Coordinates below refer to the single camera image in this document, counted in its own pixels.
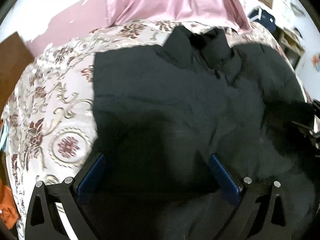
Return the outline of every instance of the floral tablecloth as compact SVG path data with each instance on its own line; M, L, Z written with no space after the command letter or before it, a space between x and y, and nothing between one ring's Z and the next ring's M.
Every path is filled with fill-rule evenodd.
M90 153L96 137L92 115L95 52L163 44L172 29L180 24L194 33L212 28L197 22L136 20L93 30L86 38L49 48L27 66L2 113L2 118L10 124L6 163L21 215L17 223L20 239L24 238L35 183L39 180L45 184L60 183L68 176L74 177ZM251 32L241 35L226 29L229 45L248 42L269 45L284 57L293 71L269 31L258 23L251 23L251 27ZM62 205L57 207L69 237L76 239Z

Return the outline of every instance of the blue gripper pad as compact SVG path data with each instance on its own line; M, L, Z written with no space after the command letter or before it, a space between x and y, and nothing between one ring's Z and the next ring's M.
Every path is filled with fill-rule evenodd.
M77 188L77 203L79 205L88 203L107 168L108 158L101 154Z
M212 154L209 158L209 168L228 203L235 206L239 205L242 187L235 181L215 154Z

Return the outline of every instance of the orange cloth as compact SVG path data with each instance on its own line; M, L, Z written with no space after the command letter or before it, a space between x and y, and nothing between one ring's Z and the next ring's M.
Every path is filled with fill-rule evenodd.
M0 217L4 221L8 229L12 229L18 220L18 212L16 209L16 204L13 199L12 190L2 184L0 179L0 210L2 214Z

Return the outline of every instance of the pink satin cloth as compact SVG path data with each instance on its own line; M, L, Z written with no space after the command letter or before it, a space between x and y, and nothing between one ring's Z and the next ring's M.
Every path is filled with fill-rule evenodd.
M250 30L239 0L107 0L107 26L135 19L196 21Z

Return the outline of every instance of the metal pin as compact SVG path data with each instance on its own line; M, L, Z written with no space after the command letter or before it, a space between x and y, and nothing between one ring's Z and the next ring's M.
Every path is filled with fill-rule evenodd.
M245 178L243 179L243 181L244 181L246 184L252 183L252 179L249 178L249 177L245 177Z
M275 182L273 183L273 185L275 185L276 187L280 187L280 186L281 186L281 184L280 184L279 181L275 181Z
M42 186L42 181L38 181L37 183L36 183L36 187L41 187Z
M64 182L67 184L71 183L72 181L73 181L73 179L71 177L67 177L64 179Z

